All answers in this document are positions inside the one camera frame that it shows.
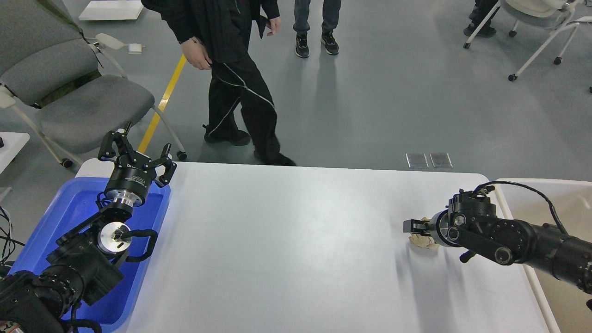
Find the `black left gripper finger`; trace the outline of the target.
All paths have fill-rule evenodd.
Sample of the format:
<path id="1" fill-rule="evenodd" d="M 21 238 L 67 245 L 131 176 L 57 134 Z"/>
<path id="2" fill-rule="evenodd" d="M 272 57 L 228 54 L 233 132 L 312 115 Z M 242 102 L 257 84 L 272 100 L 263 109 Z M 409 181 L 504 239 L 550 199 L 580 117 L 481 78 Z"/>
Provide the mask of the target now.
<path id="1" fill-rule="evenodd" d="M 149 160 L 149 175 L 151 180 L 154 181 L 158 187 L 169 185 L 176 171 L 177 164 L 173 162 L 172 158 L 169 156 L 171 146 L 171 143 L 165 144 L 160 157 L 156 160 Z M 156 175 L 156 169 L 160 166 L 164 166 L 164 173 Z"/>
<path id="2" fill-rule="evenodd" d="M 127 139 L 131 127 L 131 122 L 127 122 L 123 129 L 108 131 L 102 139 L 98 160 L 116 162 L 117 158 L 126 156 L 130 162 L 135 162 L 135 150 Z"/>

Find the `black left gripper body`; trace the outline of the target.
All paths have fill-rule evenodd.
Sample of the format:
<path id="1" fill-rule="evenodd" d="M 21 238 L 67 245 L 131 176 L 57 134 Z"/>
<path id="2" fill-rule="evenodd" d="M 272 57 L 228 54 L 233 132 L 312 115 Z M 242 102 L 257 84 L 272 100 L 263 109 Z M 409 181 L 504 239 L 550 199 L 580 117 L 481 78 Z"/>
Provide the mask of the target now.
<path id="1" fill-rule="evenodd" d="M 116 158 L 115 168 L 105 188 L 106 199 L 130 207 L 143 205 L 156 178 L 154 166 L 144 168 L 151 161 L 152 158 L 145 154 L 123 154 Z"/>

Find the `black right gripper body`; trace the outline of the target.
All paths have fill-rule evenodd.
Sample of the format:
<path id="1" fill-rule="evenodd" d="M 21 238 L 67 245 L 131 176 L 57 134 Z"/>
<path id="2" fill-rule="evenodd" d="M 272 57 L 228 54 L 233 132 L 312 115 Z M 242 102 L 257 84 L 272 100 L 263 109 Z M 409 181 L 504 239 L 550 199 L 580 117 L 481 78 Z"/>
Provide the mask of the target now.
<path id="1" fill-rule="evenodd" d="M 428 224 L 428 232 L 435 243 L 444 247 L 450 247 L 450 242 L 448 242 L 447 238 L 447 232 L 450 228 L 448 211 L 443 210 L 434 214 Z"/>

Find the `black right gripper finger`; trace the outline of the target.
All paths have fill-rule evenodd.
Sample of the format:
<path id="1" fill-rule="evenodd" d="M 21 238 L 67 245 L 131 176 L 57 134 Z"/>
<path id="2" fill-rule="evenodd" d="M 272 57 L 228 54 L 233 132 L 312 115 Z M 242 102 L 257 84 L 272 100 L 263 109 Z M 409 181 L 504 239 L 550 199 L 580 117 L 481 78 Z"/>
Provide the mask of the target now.
<path id="1" fill-rule="evenodd" d="M 406 234 L 429 234 L 431 220 L 408 219 L 402 223 L 402 231 Z"/>

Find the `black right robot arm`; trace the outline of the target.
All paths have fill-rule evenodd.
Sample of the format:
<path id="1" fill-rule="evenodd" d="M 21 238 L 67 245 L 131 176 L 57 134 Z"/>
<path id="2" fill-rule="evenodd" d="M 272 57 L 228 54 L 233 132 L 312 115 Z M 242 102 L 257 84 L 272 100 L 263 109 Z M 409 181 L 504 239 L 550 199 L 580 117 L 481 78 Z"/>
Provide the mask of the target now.
<path id="1" fill-rule="evenodd" d="M 590 294 L 591 243 L 568 234 L 545 194 L 541 197 L 548 203 L 553 225 L 497 217 L 497 207 L 488 196 L 496 184 L 490 181 L 471 191 L 460 189 L 446 210 L 427 221 L 406 220 L 402 231 L 429 236 L 445 247 L 465 248 L 459 257 L 462 263 L 480 255 L 503 266 L 526 264 Z"/>

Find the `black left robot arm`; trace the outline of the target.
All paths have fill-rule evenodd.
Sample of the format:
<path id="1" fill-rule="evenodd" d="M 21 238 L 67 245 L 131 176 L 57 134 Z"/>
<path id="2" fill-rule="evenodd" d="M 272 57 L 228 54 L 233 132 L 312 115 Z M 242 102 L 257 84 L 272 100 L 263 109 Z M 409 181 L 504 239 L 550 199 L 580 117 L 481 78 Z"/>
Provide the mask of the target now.
<path id="1" fill-rule="evenodd" d="M 170 143 L 156 160 L 135 150 L 127 138 L 130 127 L 108 131 L 102 139 L 98 160 L 112 161 L 114 168 L 97 195 L 97 213 L 56 240 L 41 274 L 22 270 L 2 278 L 3 333 L 76 333 L 80 327 L 100 333 L 96 321 L 76 318 L 78 308 L 108 295 L 124 278 L 123 263 L 152 255 L 156 230 L 132 230 L 127 220 L 144 205 L 153 183 L 163 188 L 171 182 L 176 164 Z"/>

